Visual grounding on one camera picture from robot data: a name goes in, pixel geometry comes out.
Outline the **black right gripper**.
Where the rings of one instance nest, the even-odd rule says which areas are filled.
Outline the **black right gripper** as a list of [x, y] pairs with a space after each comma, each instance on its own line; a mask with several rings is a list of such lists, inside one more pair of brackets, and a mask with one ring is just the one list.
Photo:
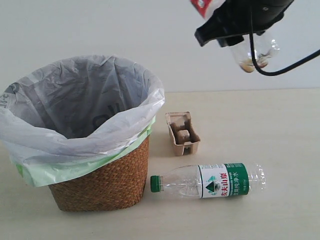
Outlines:
[[243, 35], [263, 32], [279, 22], [291, 0], [226, 0], [194, 33], [201, 47], [216, 40], [220, 47], [242, 43]]

